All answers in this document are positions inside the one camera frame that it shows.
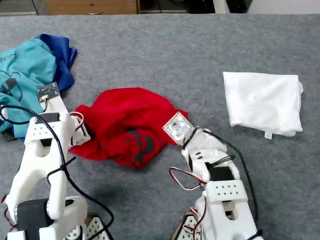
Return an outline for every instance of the clothing tag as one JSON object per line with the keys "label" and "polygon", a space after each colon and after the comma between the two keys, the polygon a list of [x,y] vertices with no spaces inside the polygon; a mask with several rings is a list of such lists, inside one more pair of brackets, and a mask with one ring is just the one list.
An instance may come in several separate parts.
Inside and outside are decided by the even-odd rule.
{"label": "clothing tag", "polygon": [[264,133],[264,137],[266,138],[266,139],[272,139],[272,133],[271,132],[265,132]]}

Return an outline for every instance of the white plastic part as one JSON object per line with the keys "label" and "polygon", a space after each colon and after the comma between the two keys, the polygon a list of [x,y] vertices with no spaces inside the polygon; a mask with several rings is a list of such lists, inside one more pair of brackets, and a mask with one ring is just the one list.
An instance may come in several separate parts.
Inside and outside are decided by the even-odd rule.
{"label": "white plastic part", "polygon": [[226,0],[213,0],[216,14],[229,14],[230,10]]}
{"label": "white plastic part", "polygon": [[7,240],[26,240],[25,231],[8,232],[7,238]]}
{"label": "white plastic part", "polygon": [[79,225],[77,225],[74,229],[72,229],[71,232],[69,232],[64,240],[77,240],[81,235],[81,228]]}
{"label": "white plastic part", "polygon": [[[197,220],[194,216],[189,215],[186,217],[185,221],[182,223],[181,231],[179,232],[179,235],[175,238],[175,240],[193,240],[192,231],[188,230],[186,231],[186,228],[184,226],[189,226],[191,228],[194,228],[197,223]],[[198,232],[195,235],[195,240],[201,240],[201,228],[198,228]]]}
{"label": "white plastic part", "polygon": [[[74,121],[74,129],[76,129],[79,126],[79,124],[81,122],[81,119],[80,119],[80,117],[74,116],[74,115],[72,115],[71,118]],[[88,142],[90,139],[91,139],[91,137],[90,137],[85,125],[82,125],[82,127],[80,127],[74,133],[74,135],[72,137],[73,146],[82,145],[82,144]],[[70,141],[69,142],[69,148],[72,148],[73,146],[72,146],[71,141]]]}
{"label": "white plastic part", "polygon": [[205,192],[209,203],[233,200],[248,201],[248,196],[241,180],[210,181],[206,187],[210,189]]}
{"label": "white plastic part", "polygon": [[181,151],[182,155],[188,162],[188,154],[189,150],[192,149],[217,149],[221,152],[226,153],[227,147],[222,144],[218,139],[214,136],[211,136],[205,132],[201,128],[199,128],[195,134],[193,135],[190,142],[186,145],[185,149]]}
{"label": "white plastic part", "polygon": [[[66,107],[60,96],[54,97],[48,102],[47,111],[59,112],[59,121],[50,122],[58,136],[65,160],[69,149],[69,141],[75,133],[75,122],[69,116]],[[28,200],[29,193],[37,182],[46,178],[47,175],[58,169],[62,164],[57,141],[52,133],[43,124],[36,124],[36,117],[30,119],[29,127],[25,136],[25,150],[18,173],[15,175],[9,195],[5,203],[14,223],[17,223],[15,208],[18,204]],[[52,139],[51,146],[43,147],[40,140]],[[51,183],[47,212],[51,219],[59,219],[65,208],[67,192],[67,178],[63,171],[58,171],[49,177]]]}
{"label": "white plastic part", "polygon": [[[40,240],[62,240],[75,226],[84,226],[88,210],[86,200],[81,196],[71,196],[65,200],[73,200],[73,203],[65,207],[63,216],[55,220],[52,225],[39,229]],[[7,237],[8,240],[26,240],[25,231],[9,232]]]}
{"label": "white plastic part", "polygon": [[[217,138],[209,135],[199,128],[193,135],[185,149],[181,151],[189,165],[189,155],[192,161],[192,173],[205,182],[211,179],[206,163],[213,164],[218,160],[227,157],[227,147]],[[221,163],[218,167],[229,167],[234,179],[239,180],[240,174],[232,160]]]}
{"label": "white plastic part", "polygon": [[[86,239],[90,238],[92,235],[96,234],[103,228],[103,224],[99,217],[95,216],[88,227],[86,228]],[[106,231],[96,236],[93,240],[110,240]]]}
{"label": "white plastic part", "polygon": [[[228,154],[218,149],[196,148],[189,150],[188,152],[192,160],[192,173],[205,182],[209,182],[211,178],[206,163],[213,164],[228,156]],[[219,164],[217,168],[218,167],[229,167],[234,179],[240,179],[239,170],[232,160],[223,162]]]}
{"label": "white plastic part", "polygon": [[[195,207],[201,218],[205,209],[206,197],[206,213],[202,222],[203,234],[205,240],[247,240],[257,233],[257,228],[252,217],[248,205],[248,197],[244,191],[241,181],[236,180],[240,197],[236,199],[234,194],[229,194],[225,198],[218,199],[216,186],[221,186],[221,183],[215,184],[209,182],[202,196],[195,202]],[[226,211],[232,211],[233,219],[226,216]],[[254,240],[263,240],[261,236]]]}

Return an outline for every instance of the red cloth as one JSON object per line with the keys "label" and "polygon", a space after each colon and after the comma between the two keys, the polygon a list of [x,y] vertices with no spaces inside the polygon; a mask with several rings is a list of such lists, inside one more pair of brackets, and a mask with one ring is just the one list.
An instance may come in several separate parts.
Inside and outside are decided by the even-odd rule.
{"label": "red cloth", "polygon": [[176,144],[162,127],[177,111],[188,117],[165,97],[140,87],[107,90],[91,107],[80,105],[75,111],[83,114],[92,139],[72,153],[133,168],[147,164],[168,143]]}

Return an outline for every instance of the black cable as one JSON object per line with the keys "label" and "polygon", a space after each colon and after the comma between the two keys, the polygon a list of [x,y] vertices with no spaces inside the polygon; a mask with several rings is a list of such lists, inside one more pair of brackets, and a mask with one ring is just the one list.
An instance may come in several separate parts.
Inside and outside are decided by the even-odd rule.
{"label": "black cable", "polygon": [[225,162],[231,161],[233,159],[235,159],[235,155],[228,155],[228,156],[225,156],[225,157],[219,159],[218,161],[216,161],[214,163],[208,163],[206,165],[213,168],[215,166],[218,166],[218,165],[223,164]]}
{"label": "black cable", "polygon": [[34,8],[36,14],[39,16],[40,14],[39,14],[39,12],[38,12],[38,10],[37,10],[37,8],[36,8],[35,1],[34,1],[34,0],[31,0],[31,2],[32,2],[33,8]]}
{"label": "black cable", "polygon": [[189,138],[185,141],[185,138],[183,139],[183,145],[182,145],[182,149],[185,150],[186,146],[188,145],[188,143],[191,141],[191,139],[194,137],[196,131],[198,130],[198,127],[195,127],[192,131],[192,133],[190,134]]}
{"label": "black cable", "polygon": [[255,239],[255,238],[257,238],[257,237],[260,237],[260,236],[262,236],[263,235],[263,231],[260,229],[260,230],[258,230],[254,235],[252,235],[251,237],[249,237],[247,240],[253,240],[253,239]]}
{"label": "black cable", "polygon": [[254,190],[254,186],[252,184],[251,181],[251,177],[249,175],[248,169],[247,169],[247,165],[245,163],[244,157],[242,156],[241,152],[235,147],[233,146],[231,143],[229,143],[228,141],[224,140],[223,138],[221,138],[220,136],[217,136],[215,134],[213,134],[212,132],[206,131],[206,130],[202,130],[204,133],[209,134],[215,138],[217,138],[220,142],[223,142],[224,144],[228,145],[229,147],[231,147],[233,150],[235,150],[241,160],[246,178],[248,179],[248,183],[249,183],[249,187],[250,187],[250,191],[251,191],[251,195],[252,195],[252,199],[253,199],[253,205],[254,205],[254,223],[255,225],[258,227],[258,220],[259,220],[259,213],[258,213],[258,203],[257,203],[257,199],[256,199],[256,194],[255,194],[255,190]]}
{"label": "black cable", "polygon": [[47,108],[48,108],[48,99],[45,100],[45,108],[43,111],[45,112],[47,110]]}
{"label": "black cable", "polygon": [[95,233],[94,235],[92,235],[90,238],[88,238],[87,240],[93,240],[96,236],[98,236],[99,234],[101,234],[103,231],[106,231],[108,230],[108,228],[111,226],[111,224],[114,222],[115,220],[115,216],[113,214],[113,212],[106,206],[104,205],[103,203],[101,203],[100,201],[98,201],[97,199],[93,198],[92,196],[86,194],[84,191],[82,191],[76,184],[75,182],[71,179],[70,177],[70,174],[68,172],[68,169],[67,169],[67,166],[68,164],[70,164],[73,160],[75,160],[75,158],[72,158],[68,163],[66,163],[66,160],[65,160],[65,156],[64,156],[64,152],[63,152],[63,149],[62,149],[62,145],[61,145],[61,142],[57,136],[57,134],[55,133],[55,131],[53,130],[53,128],[49,125],[49,123],[44,120],[42,118],[41,115],[37,114],[36,112],[34,112],[33,110],[29,109],[29,108],[26,108],[26,107],[23,107],[23,106],[16,106],[16,105],[2,105],[0,106],[0,117],[2,119],[4,119],[5,121],[9,122],[9,123],[12,123],[12,124],[18,124],[18,125],[21,125],[21,124],[25,124],[25,123],[21,123],[21,122],[15,122],[15,121],[8,121],[8,119],[6,119],[3,114],[2,114],[2,109],[19,109],[19,110],[23,110],[25,112],[28,112],[30,114],[32,114],[33,116],[35,116],[36,118],[38,118],[48,129],[49,131],[52,133],[53,135],[53,138],[55,139],[57,145],[58,145],[58,149],[59,149],[59,153],[60,153],[60,157],[61,157],[61,161],[62,161],[62,165],[60,166],[60,168],[58,169],[55,169],[53,170],[52,172],[50,172],[48,174],[51,175],[53,174],[53,172],[58,172],[58,171],[64,171],[65,173],[65,176],[67,178],[67,180],[69,181],[69,183],[72,185],[72,187],[78,192],[80,193],[82,196],[84,196],[85,198],[87,198],[88,200],[91,200],[92,202],[94,202],[95,204],[99,205],[100,207],[102,207],[111,217],[109,223],[107,225],[104,225],[103,228],[101,230],[99,230],[97,233]]}

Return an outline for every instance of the blue cloth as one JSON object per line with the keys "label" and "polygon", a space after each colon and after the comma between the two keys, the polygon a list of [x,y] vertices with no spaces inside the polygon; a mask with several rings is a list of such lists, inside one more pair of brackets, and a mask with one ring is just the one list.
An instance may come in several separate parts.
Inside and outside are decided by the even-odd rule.
{"label": "blue cloth", "polygon": [[[36,90],[52,82],[57,82],[61,91],[71,87],[74,79],[70,68],[76,56],[77,49],[69,48],[68,38],[47,34],[0,53],[0,105],[43,112]],[[16,122],[32,117],[18,109],[10,108],[7,112],[8,118]],[[28,126],[0,121],[0,132],[13,127],[14,135],[24,140]]]}
{"label": "blue cloth", "polygon": [[59,90],[70,88],[75,82],[70,69],[76,59],[77,49],[69,47],[67,37],[41,34],[36,38],[42,40],[55,56],[56,72],[53,81],[57,82]]}

